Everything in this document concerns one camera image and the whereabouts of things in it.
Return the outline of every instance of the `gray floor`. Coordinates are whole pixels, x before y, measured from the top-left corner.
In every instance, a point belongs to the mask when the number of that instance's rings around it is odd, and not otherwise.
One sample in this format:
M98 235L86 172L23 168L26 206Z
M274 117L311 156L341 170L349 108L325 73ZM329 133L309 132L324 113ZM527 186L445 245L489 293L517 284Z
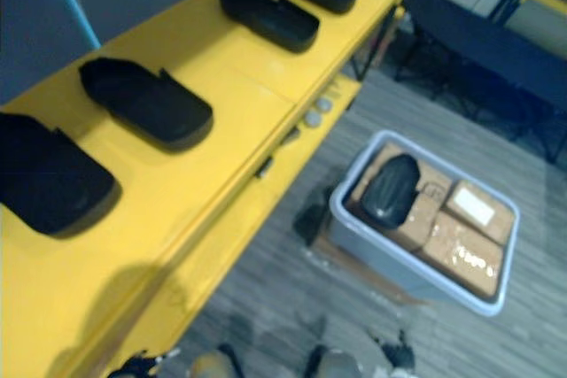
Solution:
M376 131L422 144L514 198L522 210L507 302L493 319L459 305L393 305L312 255L292 230L313 188L345 168ZM300 376L318 342L355 354L371 376L384 358L366 337L402 326L422 377L564 377L567 359L565 173L424 96L372 71L353 108L307 164L180 341L164 378L228 341L248 377Z

